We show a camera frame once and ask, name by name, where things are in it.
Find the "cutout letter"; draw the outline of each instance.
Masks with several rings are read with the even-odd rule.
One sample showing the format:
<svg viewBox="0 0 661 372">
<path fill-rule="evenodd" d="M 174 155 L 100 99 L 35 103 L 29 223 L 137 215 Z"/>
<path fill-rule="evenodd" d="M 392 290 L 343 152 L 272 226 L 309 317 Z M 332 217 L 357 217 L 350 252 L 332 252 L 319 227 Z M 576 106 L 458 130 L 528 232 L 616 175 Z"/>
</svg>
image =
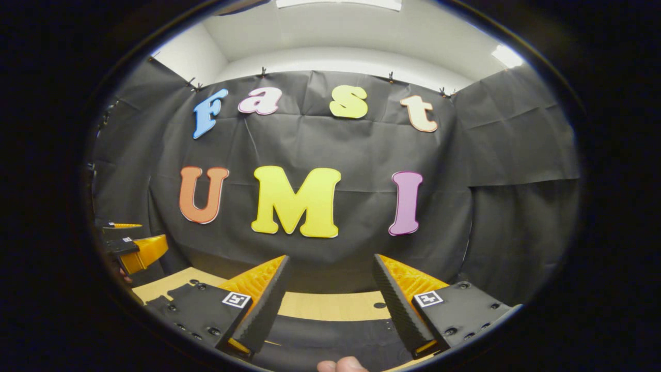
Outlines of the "cutout letter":
<svg viewBox="0 0 661 372">
<path fill-rule="evenodd" d="M 395 223 L 390 226 L 388 232 L 392 236 L 416 232 L 418 221 L 415 220 L 415 209 L 422 175 L 415 172 L 397 172 L 393 174 L 393 182 L 397 185 L 397 211 Z"/>
<path fill-rule="evenodd" d="M 433 132 L 438 128 L 435 121 L 427 119 L 427 110 L 433 109 L 431 103 L 422 102 L 422 97 L 419 95 L 412 95 L 399 102 L 408 108 L 408 119 L 415 129 L 421 132 Z"/>
<path fill-rule="evenodd" d="M 195 133 L 193 133 L 194 140 L 197 140 L 214 127 L 215 119 L 211 116 L 220 113 L 220 99 L 225 98 L 227 94 L 227 89 L 220 89 L 214 95 L 195 106 L 195 109 L 193 110 L 196 113 Z"/>
<path fill-rule="evenodd" d="M 294 231 L 303 212 L 307 211 L 301 234 L 313 238 L 337 236 L 338 228 L 332 220 L 332 201 L 340 172 L 331 168 L 312 169 L 296 194 L 280 167 L 259 167 L 254 176 L 259 180 L 257 219 L 251 224 L 254 231 L 267 234 L 278 231 L 278 224 L 273 222 L 275 209 L 287 234 Z"/>
<path fill-rule="evenodd" d="M 282 91 L 278 88 L 259 88 L 248 95 L 250 97 L 239 103 L 239 111 L 245 114 L 256 111 L 260 115 L 269 115 L 278 110 L 278 100 L 282 97 Z"/>
<path fill-rule="evenodd" d="M 184 167 L 181 169 L 181 190 L 179 191 L 179 209 L 187 220 L 198 224 L 208 224 L 215 220 L 220 209 L 220 191 L 223 180 L 229 175 L 225 168 L 209 168 L 209 196 L 204 209 L 195 207 L 195 185 L 202 175 L 202 169 L 198 167 Z"/>
<path fill-rule="evenodd" d="M 330 111 L 335 116 L 344 118 L 362 118 L 368 113 L 368 104 L 363 101 L 368 97 L 365 89 L 340 85 L 331 92 L 333 101 L 330 102 Z"/>
</svg>

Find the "ceiling light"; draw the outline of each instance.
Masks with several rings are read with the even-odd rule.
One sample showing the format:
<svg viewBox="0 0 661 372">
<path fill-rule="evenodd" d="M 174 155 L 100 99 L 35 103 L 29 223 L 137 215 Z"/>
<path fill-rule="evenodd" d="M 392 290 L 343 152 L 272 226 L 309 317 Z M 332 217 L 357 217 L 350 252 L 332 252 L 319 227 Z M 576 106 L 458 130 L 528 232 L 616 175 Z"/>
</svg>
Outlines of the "ceiling light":
<svg viewBox="0 0 661 372">
<path fill-rule="evenodd" d="M 491 55 L 499 60 L 500 63 L 507 66 L 507 68 L 520 66 L 524 62 L 518 54 L 504 45 L 496 47 L 496 50 L 494 50 Z"/>
<path fill-rule="evenodd" d="M 371 5 L 373 7 L 391 9 L 400 11 L 402 9 L 402 0 L 276 0 L 278 8 L 293 7 L 294 5 L 315 4 L 315 3 L 351 3 Z"/>
</svg>

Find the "ceiling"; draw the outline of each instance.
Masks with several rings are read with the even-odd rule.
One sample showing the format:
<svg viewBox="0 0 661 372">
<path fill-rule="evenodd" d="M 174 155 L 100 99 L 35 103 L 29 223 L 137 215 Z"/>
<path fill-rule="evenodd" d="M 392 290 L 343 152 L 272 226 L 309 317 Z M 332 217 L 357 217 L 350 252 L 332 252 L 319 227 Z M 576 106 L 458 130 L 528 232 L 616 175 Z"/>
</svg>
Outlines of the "ceiling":
<svg viewBox="0 0 661 372">
<path fill-rule="evenodd" d="M 472 80 L 504 69 L 491 56 L 498 42 L 435 0 L 402 0 L 399 12 L 369 5 L 317 3 L 278 9 L 275 0 L 204 26 L 230 61 L 313 46 L 397 53 Z"/>
</svg>

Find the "letter m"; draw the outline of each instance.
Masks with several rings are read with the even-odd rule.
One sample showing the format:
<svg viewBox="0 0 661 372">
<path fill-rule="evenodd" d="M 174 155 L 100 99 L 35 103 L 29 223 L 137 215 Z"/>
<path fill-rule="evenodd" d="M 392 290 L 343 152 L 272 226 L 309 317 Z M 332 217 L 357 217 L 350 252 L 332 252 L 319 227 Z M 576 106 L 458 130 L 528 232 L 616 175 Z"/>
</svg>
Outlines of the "letter m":
<svg viewBox="0 0 661 372">
<path fill-rule="evenodd" d="M 259 167 L 254 171 L 259 180 L 257 219 L 251 224 L 254 231 L 275 234 L 278 224 L 273 221 L 273 210 L 278 214 L 282 228 L 291 234 L 306 212 L 301 234 L 314 238 L 334 238 L 338 228 L 333 224 L 332 204 L 335 185 L 340 172 L 331 168 L 313 169 L 305 178 L 298 193 L 294 193 L 287 175 L 280 167 Z"/>
</svg>

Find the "table surface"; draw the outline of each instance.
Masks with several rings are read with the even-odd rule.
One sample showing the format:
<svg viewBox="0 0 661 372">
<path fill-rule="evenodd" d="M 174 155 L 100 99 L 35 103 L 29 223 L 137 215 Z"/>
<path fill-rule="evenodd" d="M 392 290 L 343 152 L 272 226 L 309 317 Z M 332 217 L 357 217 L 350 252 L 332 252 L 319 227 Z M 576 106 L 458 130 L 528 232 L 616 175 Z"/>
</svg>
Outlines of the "table surface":
<svg viewBox="0 0 661 372">
<path fill-rule="evenodd" d="M 227 280 L 205 273 L 194 267 L 189 267 L 168 277 L 133 288 L 133 292 L 145 302 L 156 299 L 159 296 L 165 296 L 172 300 L 172 297 L 168 296 L 167 292 L 181 287 L 193 279 L 214 286 L 218 286 Z M 379 291 L 339 295 L 286 292 L 278 314 L 293 318 L 336 322 L 390 319 L 387 308 L 374 307 L 374 304 L 377 302 L 384 302 Z M 430 357 L 432 355 L 410 361 L 387 371 L 396 371 L 402 367 L 420 363 Z"/>
</svg>

